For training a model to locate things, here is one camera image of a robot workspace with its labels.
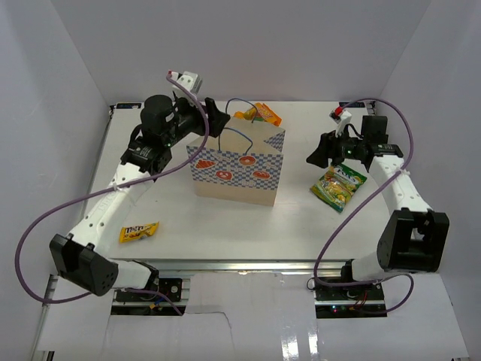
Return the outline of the green candy bag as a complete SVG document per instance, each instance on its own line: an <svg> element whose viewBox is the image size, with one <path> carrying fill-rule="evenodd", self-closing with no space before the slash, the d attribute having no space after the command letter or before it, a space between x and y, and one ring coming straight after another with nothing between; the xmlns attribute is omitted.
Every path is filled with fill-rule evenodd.
<svg viewBox="0 0 481 361"><path fill-rule="evenodd" d="M310 191L336 212L342 213L355 192L366 180L367 178L363 174L347 165L331 165L327 172L310 188Z"/></svg>

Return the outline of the orange snack pouch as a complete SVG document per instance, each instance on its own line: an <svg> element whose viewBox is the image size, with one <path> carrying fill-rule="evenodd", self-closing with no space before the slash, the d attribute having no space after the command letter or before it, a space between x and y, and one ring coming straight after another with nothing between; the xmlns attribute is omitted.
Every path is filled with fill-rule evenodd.
<svg viewBox="0 0 481 361"><path fill-rule="evenodd" d="M265 123L273 124L274 126L280 126L282 118L278 116L269 106L265 103L256 102L253 107L245 112L237 111L234 113L234 117L244 119L248 121L261 121Z"/></svg>

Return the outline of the checkered paper bag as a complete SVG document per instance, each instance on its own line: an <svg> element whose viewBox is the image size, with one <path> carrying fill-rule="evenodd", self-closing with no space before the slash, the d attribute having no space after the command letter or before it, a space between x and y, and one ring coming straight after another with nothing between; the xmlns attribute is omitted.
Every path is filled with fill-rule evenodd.
<svg viewBox="0 0 481 361"><path fill-rule="evenodd" d="M195 194L272 206L283 167L286 130L268 122L231 117L219 137L186 145Z"/></svg>

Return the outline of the yellow M&M packet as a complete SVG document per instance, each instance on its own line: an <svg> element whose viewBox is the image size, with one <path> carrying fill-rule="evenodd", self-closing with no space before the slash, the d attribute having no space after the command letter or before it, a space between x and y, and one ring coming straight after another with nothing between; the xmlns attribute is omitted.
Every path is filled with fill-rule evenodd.
<svg viewBox="0 0 481 361"><path fill-rule="evenodd" d="M158 228L159 222L123 227L119 233L119 243L125 244L152 237L156 234Z"/></svg>

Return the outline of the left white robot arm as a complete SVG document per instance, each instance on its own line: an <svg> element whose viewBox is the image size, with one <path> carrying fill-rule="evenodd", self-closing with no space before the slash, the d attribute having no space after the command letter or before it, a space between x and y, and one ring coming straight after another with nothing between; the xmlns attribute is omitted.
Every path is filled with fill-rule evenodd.
<svg viewBox="0 0 481 361"><path fill-rule="evenodd" d="M152 177L164 173L171 148L191 133L216 138L229 120L211 98L196 108L185 98L150 96L110 182L117 190L101 197L67 235L50 241L59 276L96 296L113 288L132 288L143 300L154 298L159 291L157 270L138 261L108 259L107 253L131 208L154 184Z"/></svg>

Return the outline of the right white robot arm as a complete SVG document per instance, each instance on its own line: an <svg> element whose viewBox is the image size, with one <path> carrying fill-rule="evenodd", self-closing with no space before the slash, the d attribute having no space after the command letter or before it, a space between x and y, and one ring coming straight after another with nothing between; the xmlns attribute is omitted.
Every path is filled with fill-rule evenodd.
<svg viewBox="0 0 481 361"><path fill-rule="evenodd" d="M340 293L358 299L367 284L400 273L435 273L440 267L449 230L449 218L420 196L404 170L400 147L388 142L387 118L363 116L359 135L349 135L352 115L340 108L331 112L337 128L322 134L307 162L325 168L346 159L359 161L381 189L390 218L374 252L345 263Z"/></svg>

